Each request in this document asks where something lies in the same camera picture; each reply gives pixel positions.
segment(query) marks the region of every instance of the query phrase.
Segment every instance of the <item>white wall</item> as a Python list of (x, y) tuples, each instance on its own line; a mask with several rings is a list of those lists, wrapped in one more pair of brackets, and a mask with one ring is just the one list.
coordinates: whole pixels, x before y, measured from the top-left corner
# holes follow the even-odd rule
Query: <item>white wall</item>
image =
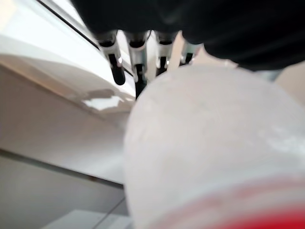
[(98, 117), (0, 67), (0, 148), (123, 183), (128, 113)]

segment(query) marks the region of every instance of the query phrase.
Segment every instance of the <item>robotic hand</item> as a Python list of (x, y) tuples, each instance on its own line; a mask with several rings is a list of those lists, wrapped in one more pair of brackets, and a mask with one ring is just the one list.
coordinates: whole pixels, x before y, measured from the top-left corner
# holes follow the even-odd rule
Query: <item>robotic hand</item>
[(198, 49), (252, 70), (280, 70), (305, 59), (303, 0), (71, 0), (105, 53), (115, 82), (125, 77), (116, 42), (123, 30), (128, 44), (136, 97), (146, 86), (146, 33), (158, 42), (157, 76), (166, 71), (178, 31), (185, 39), (180, 65)]

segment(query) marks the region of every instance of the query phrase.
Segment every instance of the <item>gray panel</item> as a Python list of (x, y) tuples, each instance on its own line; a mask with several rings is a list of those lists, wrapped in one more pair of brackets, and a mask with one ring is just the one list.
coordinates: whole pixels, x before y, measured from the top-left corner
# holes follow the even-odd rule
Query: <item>gray panel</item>
[(122, 189), (3, 157), (0, 186), (1, 229), (38, 229), (76, 210), (104, 216), (124, 198)]

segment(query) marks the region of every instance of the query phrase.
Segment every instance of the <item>white foam object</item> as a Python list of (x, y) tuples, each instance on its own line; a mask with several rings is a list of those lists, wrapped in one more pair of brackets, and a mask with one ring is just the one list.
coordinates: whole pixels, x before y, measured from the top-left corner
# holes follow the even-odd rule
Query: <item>white foam object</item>
[[(305, 202), (305, 185), (243, 201), (229, 194), (233, 186), (268, 177), (303, 182), (304, 170), (303, 107), (246, 70), (181, 67), (152, 82), (131, 112), (125, 178), (136, 229), (152, 228), (213, 193), (221, 192), (230, 217)], [(226, 216), (228, 211), (211, 211), (167, 228), (212, 225)]]

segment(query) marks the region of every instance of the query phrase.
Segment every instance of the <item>black edge strip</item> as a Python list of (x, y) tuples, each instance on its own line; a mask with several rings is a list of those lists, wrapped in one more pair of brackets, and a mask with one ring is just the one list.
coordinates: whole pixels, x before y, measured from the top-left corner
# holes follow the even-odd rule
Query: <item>black edge strip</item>
[(35, 167), (44, 168), (44, 169), (52, 171), (52, 172), (62, 173), (62, 174), (65, 174), (65, 175), (68, 175), (71, 177), (76, 177), (76, 178), (92, 181), (95, 183), (100, 183), (100, 184), (111, 186), (114, 188), (124, 189), (124, 185), (118, 184), (113, 181), (109, 181), (109, 180), (105, 180), (105, 179), (102, 179), (99, 177), (94, 177), (94, 176), (86, 175), (83, 173), (79, 173), (79, 172), (76, 172), (76, 171), (73, 171), (70, 169), (55, 166), (55, 165), (52, 165), (52, 164), (49, 164), (46, 162), (42, 162), (42, 161), (27, 157), (27, 156), (15, 154), (15, 153), (12, 153), (12, 152), (9, 152), (6, 150), (0, 149), (0, 156), (14, 160), (14, 161), (19, 161), (19, 162), (22, 162), (25, 164), (29, 164), (29, 165), (32, 165)]
[[(86, 41), (88, 41), (90, 44), (92, 44), (96, 49), (100, 50), (99, 47), (93, 41), (91, 41), (90, 38), (88, 38), (85, 34), (83, 34), (81, 31), (79, 31), (75, 26), (73, 26), (67, 20), (65, 20), (60, 14), (58, 14), (56, 11), (54, 11), (51, 7), (46, 5), (41, 0), (37, 0), (37, 2), (40, 3), (43, 7), (45, 7), (47, 10), (49, 10), (56, 17), (58, 17), (60, 20), (62, 20), (66, 25), (68, 25), (71, 29), (73, 29), (75, 32), (77, 32), (82, 38), (84, 38)], [(124, 71), (126, 71), (131, 76), (133, 75), (128, 70), (126, 70), (125, 68), (124, 68)]]

